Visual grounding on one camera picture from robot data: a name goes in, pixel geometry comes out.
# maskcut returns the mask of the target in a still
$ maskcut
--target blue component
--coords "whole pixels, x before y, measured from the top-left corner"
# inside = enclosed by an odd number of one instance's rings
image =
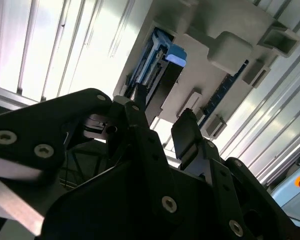
[[[166,60],[174,64],[177,64],[180,67],[186,66],[187,63],[186,58],[187,58],[187,54],[185,53],[184,49],[175,44],[172,44],[169,47],[168,52],[166,53],[165,56]]]
[[[232,85],[235,83],[235,81],[237,80],[239,75],[244,71],[244,69],[246,68],[248,63],[249,63],[249,61],[245,60],[244,64],[240,67],[239,71],[235,75],[231,76],[230,74],[227,74],[225,76],[222,83],[220,84],[218,89],[214,92],[214,94],[210,98],[209,102],[207,103],[207,105],[203,109],[205,117],[199,123],[199,128],[200,129],[205,124],[207,119],[210,117],[212,112],[216,109],[216,107],[221,102],[221,100],[224,98],[224,96],[227,94],[227,92],[232,87]]]
[[[295,180],[300,176],[300,168],[280,183],[271,196],[276,203],[291,217],[295,225],[300,227],[300,187],[295,185]]]
[[[162,47],[167,49],[165,55],[167,61],[181,67],[186,65],[187,54],[184,49],[173,44],[163,31],[156,28],[143,49],[138,65],[128,81],[128,89],[136,83],[142,84],[144,81],[147,81],[147,76],[151,74],[151,70],[153,69],[152,66],[159,61],[157,58]]]

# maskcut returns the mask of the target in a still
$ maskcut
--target hex bolt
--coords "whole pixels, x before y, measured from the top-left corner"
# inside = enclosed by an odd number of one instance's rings
[[[17,135],[9,130],[0,130],[0,144],[10,145],[17,141]]]
[[[234,232],[234,234],[237,235],[238,237],[242,237],[244,235],[244,231],[237,221],[230,220],[229,226],[230,226],[232,232]]]
[[[212,148],[215,147],[215,145],[214,145],[211,141],[208,141],[208,145],[209,145],[210,147],[212,147]]]
[[[161,199],[162,206],[165,210],[169,213],[173,214],[177,211],[177,203],[176,201],[170,196],[164,196]]]
[[[241,162],[239,162],[238,160],[234,160],[235,165],[237,165],[239,168],[242,167]]]
[[[96,96],[98,99],[100,99],[101,101],[104,101],[104,100],[106,100],[106,98],[105,98],[105,96],[102,96],[102,95],[97,95]]]
[[[55,153],[55,150],[48,144],[39,144],[34,148],[34,153],[39,158],[47,159]]]
[[[136,105],[132,105],[132,108],[133,108],[134,110],[137,110],[137,111],[140,110]]]

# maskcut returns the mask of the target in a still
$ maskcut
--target light gray panel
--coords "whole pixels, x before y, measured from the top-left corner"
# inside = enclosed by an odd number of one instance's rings
[[[265,127],[270,124],[273,117],[279,114],[285,107],[285,102],[295,94],[298,88],[300,88],[300,63],[275,89],[271,96],[269,96],[268,100],[258,110],[258,114],[253,116],[248,125],[240,132],[222,155],[225,158],[233,156],[241,157],[241,154],[247,150]]]
[[[275,89],[292,71],[293,68],[289,69],[292,64],[296,62],[297,65],[299,63],[299,56],[300,45],[289,58],[278,57],[276,62],[271,66],[271,71],[268,73],[263,82],[257,89],[250,92],[248,97],[236,110],[235,114],[227,122],[228,127],[215,141],[215,144],[222,153],[222,157],[226,158],[229,151],[234,148],[235,145],[231,145],[234,140],[237,142],[241,141],[241,138],[237,139],[237,136],[242,132],[242,130],[246,127],[249,128],[249,126],[251,128],[254,125],[254,123],[250,123],[250,120],[254,116],[260,118],[264,114],[264,112],[259,111],[259,109],[262,108]]]
[[[300,221],[300,193],[287,202],[282,209],[289,217]]]
[[[266,9],[266,12],[270,14],[272,17],[276,18],[277,14],[279,13],[279,10],[283,6],[283,4],[287,0],[272,0],[272,2],[269,4],[269,6]]]
[[[8,220],[0,231],[0,240],[34,240],[35,236],[14,220]]]
[[[78,61],[85,44],[87,31],[91,24],[93,12],[97,7],[95,0],[82,1],[84,3],[82,12],[78,16],[78,26],[74,32],[74,40],[69,49],[69,56],[67,57],[64,72],[62,74],[60,88],[57,96],[63,96],[69,93],[69,89],[76,72]]]
[[[0,87],[16,92],[31,0],[0,1]]]
[[[300,36],[300,0],[285,7],[279,21],[298,26]],[[277,58],[227,124],[213,141],[221,156],[240,158],[262,183],[300,154],[300,45],[289,58]]]
[[[46,76],[46,85],[43,91],[43,97],[46,100],[54,99],[58,95],[68,55],[70,54],[71,44],[74,41],[74,33],[80,15],[81,0],[68,0],[65,16],[59,24],[61,28],[58,39],[55,42],[55,48],[52,53],[50,68]]]
[[[269,7],[269,5],[272,3],[273,0],[260,0],[258,3],[258,7],[261,8],[262,10],[266,11]]]
[[[63,0],[41,0],[35,9],[22,74],[22,95],[40,101],[53,51]]]
[[[288,28],[294,29],[300,21],[300,0],[291,0],[278,20]]]
[[[199,105],[206,105],[226,76],[225,71],[208,61],[207,55],[210,49],[205,35],[217,38],[222,32],[231,32],[252,45],[253,51],[248,59],[257,59],[260,56],[267,59],[270,51],[256,45],[273,21],[274,19],[268,14],[246,1],[201,1],[190,21],[190,29],[194,28],[196,32],[187,31],[186,34],[178,32],[173,41],[184,48],[187,53],[187,64],[165,100],[159,117],[175,122],[180,106],[194,87],[202,93]],[[241,89],[238,88],[237,92],[240,92],[238,95],[244,98],[249,90],[243,86]]]
[[[111,96],[146,17],[151,0],[103,0],[70,85]]]
[[[254,174],[279,154],[300,133],[300,93],[267,126],[239,158]]]

